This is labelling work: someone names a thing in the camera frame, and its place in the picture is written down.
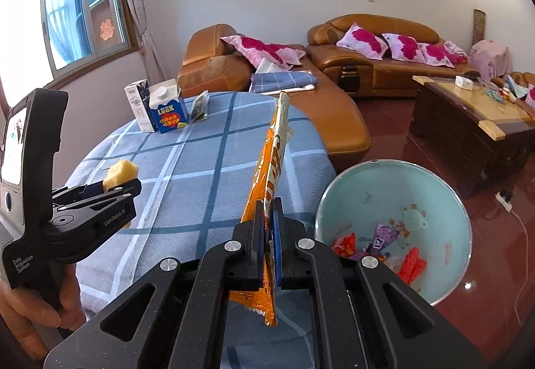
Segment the person left hand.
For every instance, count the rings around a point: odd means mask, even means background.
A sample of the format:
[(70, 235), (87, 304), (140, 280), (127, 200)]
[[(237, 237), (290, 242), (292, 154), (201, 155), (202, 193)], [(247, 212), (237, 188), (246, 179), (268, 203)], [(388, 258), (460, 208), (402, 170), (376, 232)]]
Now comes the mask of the person left hand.
[(24, 287), (11, 290), (1, 280), (1, 315), (33, 361), (42, 360), (49, 352), (34, 324), (75, 331), (86, 322), (76, 265), (64, 265), (64, 273), (59, 292), (61, 307), (58, 310), (31, 290)]

